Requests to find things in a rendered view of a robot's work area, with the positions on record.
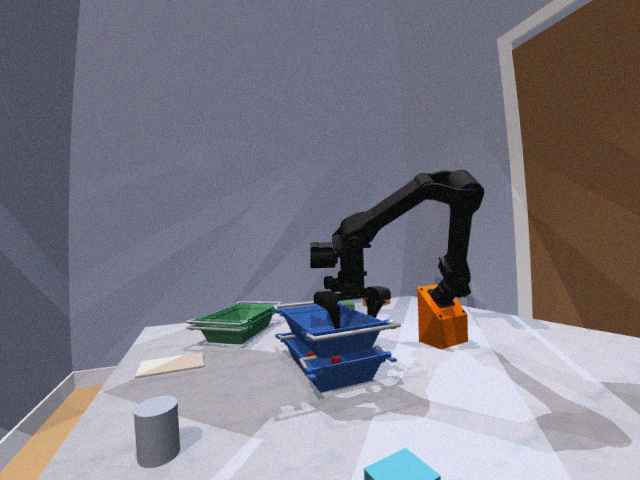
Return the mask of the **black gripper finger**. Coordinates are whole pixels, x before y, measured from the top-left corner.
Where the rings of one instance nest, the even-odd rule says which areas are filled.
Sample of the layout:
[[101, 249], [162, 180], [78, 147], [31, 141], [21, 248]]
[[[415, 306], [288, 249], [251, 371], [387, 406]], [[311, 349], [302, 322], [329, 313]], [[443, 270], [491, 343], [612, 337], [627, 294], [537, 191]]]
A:
[[378, 313], [378, 311], [380, 310], [381, 306], [383, 303], [385, 303], [386, 301], [371, 301], [368, 299], [365, 299], [366, 304], [367, 304], [367, 314], [371, 315], [373, 317], [376, 318], [376, 315]]
[[322, 307], [327, 310], [335, 329], [340, 328], [340, 307]]

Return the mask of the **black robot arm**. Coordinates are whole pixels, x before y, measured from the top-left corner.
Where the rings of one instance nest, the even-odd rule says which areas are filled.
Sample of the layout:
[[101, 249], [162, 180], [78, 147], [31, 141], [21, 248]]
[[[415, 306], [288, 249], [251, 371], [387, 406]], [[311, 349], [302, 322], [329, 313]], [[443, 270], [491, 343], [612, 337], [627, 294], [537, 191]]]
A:
[[471, 294], [467, 262], [472, 215], [480, 208], [483, 187], [466, 170], [420, 173], [373, 208], [345, 218], [332, 242], [310, 243], [310, 268], [364, 267], [363, 248], [378, 231], [414, 206], [434, 200], [450, 206], [448, 253], [439, 257], [440, 283], [428, 294], [439, 308], [455, 306], [454, 298]]

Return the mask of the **grey cylinder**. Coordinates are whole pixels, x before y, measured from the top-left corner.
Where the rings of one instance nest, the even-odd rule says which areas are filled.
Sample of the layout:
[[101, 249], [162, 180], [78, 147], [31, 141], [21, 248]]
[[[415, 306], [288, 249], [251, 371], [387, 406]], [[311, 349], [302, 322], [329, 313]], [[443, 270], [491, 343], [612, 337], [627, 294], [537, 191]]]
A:
[[156, 468], [171, 462], [180, 451], [178, 400], [168, 395], [150, 398], [133, 411], [137, 463]]

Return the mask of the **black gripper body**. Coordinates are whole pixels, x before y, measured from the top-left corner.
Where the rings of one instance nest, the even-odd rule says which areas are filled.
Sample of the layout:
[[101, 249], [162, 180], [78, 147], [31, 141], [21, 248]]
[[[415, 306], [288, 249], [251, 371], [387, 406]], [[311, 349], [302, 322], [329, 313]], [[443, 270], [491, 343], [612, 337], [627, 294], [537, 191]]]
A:
[[364, 276], [367, 276], [367, 271], [364, 271], [364, 267], [340, 267], [340, 269], [341, 271], [338, 271], [338, 275], [341, 276], [341, 293], [332, 291], [316, 292], [314, 294], [314, 304], [330, 308], [337, 307], [338, 301], [368, 298], [368, 300], [377, 302], [391, 298], [389, 288], [380, 286], [365, 288]]

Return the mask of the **teal cube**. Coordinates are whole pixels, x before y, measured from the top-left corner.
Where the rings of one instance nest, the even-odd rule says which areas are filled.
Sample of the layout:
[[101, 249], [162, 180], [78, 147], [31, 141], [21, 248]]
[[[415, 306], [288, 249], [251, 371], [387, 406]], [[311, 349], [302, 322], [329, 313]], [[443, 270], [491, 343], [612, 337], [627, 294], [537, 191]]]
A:
[[364, 468], [364, 480], [441, 480], [440, 474], [404, 448]]

